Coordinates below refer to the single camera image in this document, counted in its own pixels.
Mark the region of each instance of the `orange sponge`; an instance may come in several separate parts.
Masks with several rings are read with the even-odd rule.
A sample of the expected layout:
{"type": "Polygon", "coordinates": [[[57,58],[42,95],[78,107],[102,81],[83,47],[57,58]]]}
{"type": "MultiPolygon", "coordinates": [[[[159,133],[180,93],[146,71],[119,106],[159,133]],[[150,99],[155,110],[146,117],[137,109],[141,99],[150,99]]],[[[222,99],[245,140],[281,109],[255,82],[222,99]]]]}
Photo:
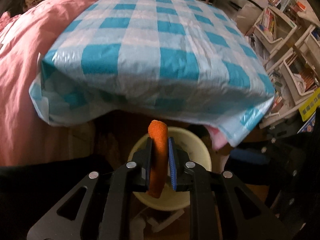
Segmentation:
{"type": "Polygon", "coordinates": [[[167,179],[168,170],[168,127],[164,122],[153,120],[148,128],[153,140],[153,155],[151,157],[150,185],[147,194],[160,198],[167,179]]]}

